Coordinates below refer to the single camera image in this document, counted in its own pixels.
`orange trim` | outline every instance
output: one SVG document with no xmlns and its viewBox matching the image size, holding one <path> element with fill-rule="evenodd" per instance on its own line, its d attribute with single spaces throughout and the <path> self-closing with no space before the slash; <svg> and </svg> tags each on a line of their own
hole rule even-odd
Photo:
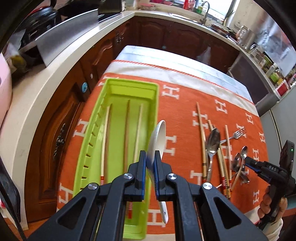
<svg viewBox="0 0 296 241">
<path fill-rule="evenodd" d="M 199 80 L 206 81 L 206 82 L 208 82 L 208 83 L 210 83 L 210 84 L 213 84 L 213 85 L 215 85 L 215 86 L 219 86 L 219 87 L 223 88 L 224 90 L 227 90 L 227 91 L 229 91 L 229 92 L 235 94 L 236 96 L 238 96 L 238 97 L 240 97 L 240 98 L 243 98 L 244 100 L 248 101 L 249 103 L 255 105 L 253 102 L 249 101 L 248 99 L 246 99 L 246 98 L 244 98 L 244 97 L 238 95 L 237 93 L 234 93 L 234 92 L 230 91 L 229 89 L 224 88 L 223 86 L 217 85 L 217 84 L 215 84 L 215 83 L 213 83 L 213 82 L 211 82 L 211 81 L 208 81 L 208 80 L 206 80 L 206 79 L 203 79 L 203 78 L 197 77 L 197 76 L 192 75 L 192 74 L 188 74 L 188 73 L 185 73 L 185 72 L 182 72 L 182 71 L 178 71 L 178 70 L 175 70 L 175 69 L 170 69 L 170 68 L 167 68 L 167 67 L 162 67 L 162 66 L 155 65 L 155 64 L 145 64 L 145 63 L 134 62 L 134 61 L 129 61 L 129 60 L 115 59 L 115 60 L 113 60 L 112 62 L 122 62 L 122 63 L 132 63 L 132 64 L 147 65 L 147 66 L 151 66 L 151 67 L 155 67 L 155 68 L 159 68 L 159 69 L 170 70 L 170 71 L 177 72 L 177 73 L 180 73 L 180 74 L 188 75 L 188 76 L 190 76 L 190 77 L 193 77 L 193 78 L 196 78 L 196 79 L 199 79 Z"/>
</svg>

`wooden chopstick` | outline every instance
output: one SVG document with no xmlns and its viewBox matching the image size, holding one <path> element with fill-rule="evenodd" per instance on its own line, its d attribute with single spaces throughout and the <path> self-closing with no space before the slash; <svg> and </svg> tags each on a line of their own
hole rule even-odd
<svg viewBox="0 0 296 241">
<path fill-rule="evenodd" d="M 231 173 L 231 158 L 230 158 L 230 142 L 229 142 L 229 132 L 228 126 L 225 125 L 225 136 L 226 136 L 226 143 L 227 143 L 227 151 L 228 151 L 228 166 L 229 166 L 229 199 L 231 198 L 231 181 L 232 181 L 232 173 Z"/>
<path fill-rule="evenodd" d="M 200 105 L 196 102 L 196 108 L 198 113 L 198 121 L 200 123 L 200 137 L 202 143 L 202 181 L 205 182 L 207 179 L 207 160 L 206 160 L 206 153 L 205 153 L 205 131 L 202 125 L 202 116 L 200 114 Z"/>
<path fill-rule="evenodd" d="M 137 133 L 136 133 L 135 151 L 134 151 L 134 155 L 133 155 L 133 163 L 137 162 L 139 159 L 138 149 L 139 149 L 139 138 L 140 138 L 142 114 L 143 114 L 143 104 L 140 105 L 139 119 L 138 119 Z"/>
<path fill-rule="evenodd" d="M 110 113 L 111 113 L 111 107 L 107 107 L 106 110 L 106 116 L 105 116 L 105 126 L 104 126 L 104 134 L 103 134 L 103 144 L 102 144 L 102 153 L 101 153 L 101 179 L 100 184 L 104 185 L 106 178 L 106 166 L 107 166 L 107 159 L 108 159 L 108 146 L 109 146 L 109 128 L 110 128 Z"/>
<path fill-rule="evenodd" d="M 139 158 L 138 148 L 139 148 L 140 130 L 141 130 L 141 122 L 142 122 L 142 113 L 143 113 L 143 104 L 140 105 L 139 119 L 138 119 L 137 133 L 136 133 L 135 151 L 134 151 L 134 155 L 133 155 L 133 163 L 137 162 L 137 160 Z M 132 219 L 132 216 L 133 216 L 133 202 L 129 202 L 128 203 L 128 218 Z"/>
<path fill-rule="evenodd" d="M 124 133 L 124 150 L 123 150 L 123 173 L 128 171 L 128 133 L 129 133 L 129 115 L 131 101 L 128 100 L 126 107 L 126 127 Z"/>
<path fill-rule="evenodd" d="M 240 167 L 239 167 L 239 171 L 237 172 L 237 175 L 236 175 L 236 177 L 235 177 L 235 179 L 234 179 L 234 182 L 233 182 L 233 185 L 232 185 L 232 187 L 231 187 L 231 191 L 233 191 L 234 186 L 235 186 L 235 184 L 237 183 L 237 180 L 239 179 L 240 173 L 242 172 L 242 167 L 243 167 L 243 165 L 244 165 L 244 160 L 242 159 L 241 165 L 240 165 Z"/>
<path fill-rule="evenodd" d="M 222 149 L 222 145 L 221 144 L 220 144 L 220 152 L 221 152 L 220 155 L 221 155 L 221 159 L 222 159 L 222 163 L 223 163 L 225 180 L 226 180 L 227 197 L 229 198 L 230 190 L 229 190 L 228 168 L 227 168 L 227 165 L 226 165 L 226 161 L 225 161 L 225 158 L 224 158 L 223 149 Z"/>
<path fill-rule="evenodd" d="M 213 130 L 213 125 L 212 125 L 211 120 L 208 120 L 208 123 L 209 123 L 210 131 L 212 131 Z M 226 182 L 225 182 L 225 172 L 224 172 L 223 159 L 222 159 L 222 154 L 221 154 L 221 149 L 220 148 L 218 148 L 217 155 L 218 155 L 218 161 L 219 161 L 219 167 L 220 167 L 220 173 L 221 173 L 222 192 L 223 192 L 224 196 L 227 196 Z"/>
</svg>

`white countertop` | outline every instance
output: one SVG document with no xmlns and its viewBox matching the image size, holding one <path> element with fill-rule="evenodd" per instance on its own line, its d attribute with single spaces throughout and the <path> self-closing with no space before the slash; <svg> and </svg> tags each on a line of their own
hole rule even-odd
<svg viewBox="0 0 296 241">
<path fill-rule="evenodd" d="M 178 10 L 176 7 L 170 9 L 175 12 Z M 221 39 L 250 58 L 238 45 L 207 27 L 170 16 L 168 12 L 137 10 L 124 11 L 100 23 L 70 44 L 47 68 L 34 67 L 13 88 L 12 103 L 0 132 L 0 155 L 21 196 L 23 228 L 27 228 L 24 206 L 25 170 L 32 139 L 45 107 L 74 64 L 102 37 L 133 16 L 160 18 L 186 24 Z"/>
</svg>

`human hand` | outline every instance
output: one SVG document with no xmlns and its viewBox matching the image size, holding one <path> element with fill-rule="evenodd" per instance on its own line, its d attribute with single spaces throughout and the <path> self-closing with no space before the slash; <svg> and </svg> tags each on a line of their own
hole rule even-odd
<svg viewBox="0 0 296 241">
<path fill-rule="evenodd" d="M 271 197 L 268 194 L 269 193 L 269 186 L 265 189 L 265 194 L 263 196 L 263 200 L 260 203 L 260 208 L 258 209 L 258 216 L 259 218 L 263 218 L 265 214 L 270 212 L 270 204 L 271 204 Z M 282 197 L 279 202 L 279 212 L 276 216 L 276 221 L 280 220 L 283 216 L 285 210 L 288 206 L 288 200 L 287 198 Z"/>
</svg>

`wooden cabinet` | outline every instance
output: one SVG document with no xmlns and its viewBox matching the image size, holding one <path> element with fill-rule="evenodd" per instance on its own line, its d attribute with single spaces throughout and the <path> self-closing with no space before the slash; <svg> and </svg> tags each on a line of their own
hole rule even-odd
<svg viewBox="0 0 296 241">
<path fill-rule="evenodd" d="M 92 91 L 114 59 L 115 31 L 111 31 L 91 47 L 80 59 L 84 76 Z"/>
<path fill-rule="evenodd" d="M 90 91 L 80 63 L 69 71 L 51 97 L 37 126 L 25 175 L 27 222 L 48 218 L 57 210 L 58 179 L 67 147 Z"/>
<path fill-rule="evenodd" d="M 134 17 L 133 22 L 135 45 L 163 50 L 164 39 L 168 34 L 167 28 L 171 23 L 170 21 L 158 18 Z"/>
<path fill-rule="evenodd" d="M 210 40 L 211 59 L 210 66 L 227 73 L 239 55 L 239 50 L 233 48 L 224 41 L 212 36 Z"/>
<path fill-rule="evenodd" d="M 135 45 L 166 50 L 196 60 L 211 47 L 208 65 L 227 73 L 239 51 L 224 41 L 196 28 L 157 18 L 134 17 Z"/>
<path fill-rule="evenodd" d="M 209 34 L 180 23 L 169 26 L 166 51 L 196 59 L 208 46 Z"/>
<path fill-rule="evenodd" d="M 114 59 L 126 45 L 134 45 L 132 36 L 132 20 L 127 20 L 115 29 Z"/>
</svg>

